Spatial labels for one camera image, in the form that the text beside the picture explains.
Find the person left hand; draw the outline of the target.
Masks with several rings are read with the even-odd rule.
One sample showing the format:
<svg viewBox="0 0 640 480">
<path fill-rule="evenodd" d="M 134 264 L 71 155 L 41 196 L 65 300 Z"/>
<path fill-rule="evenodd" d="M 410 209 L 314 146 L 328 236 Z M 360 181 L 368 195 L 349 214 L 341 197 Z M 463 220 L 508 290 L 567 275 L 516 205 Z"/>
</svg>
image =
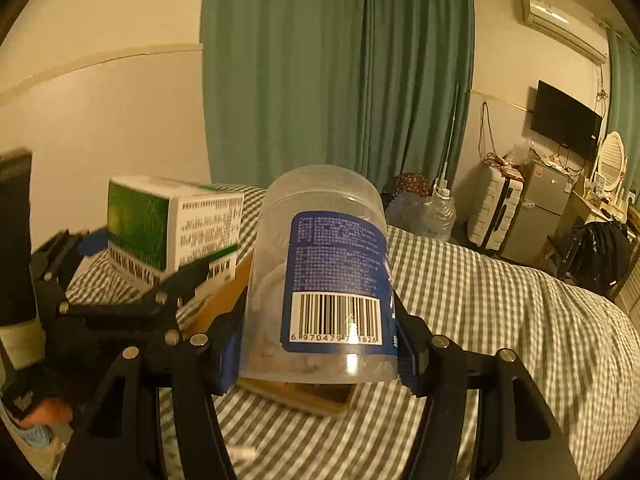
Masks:
<svg viewBox="0 0 640 480">
<path fill-rule="evenodd" d="M 33 408 L 17 425 L 23 429 L 35 426 L 67 424 L 74 417 L 70 406 L 58 399 L 44 399 Z"/>
</svg>

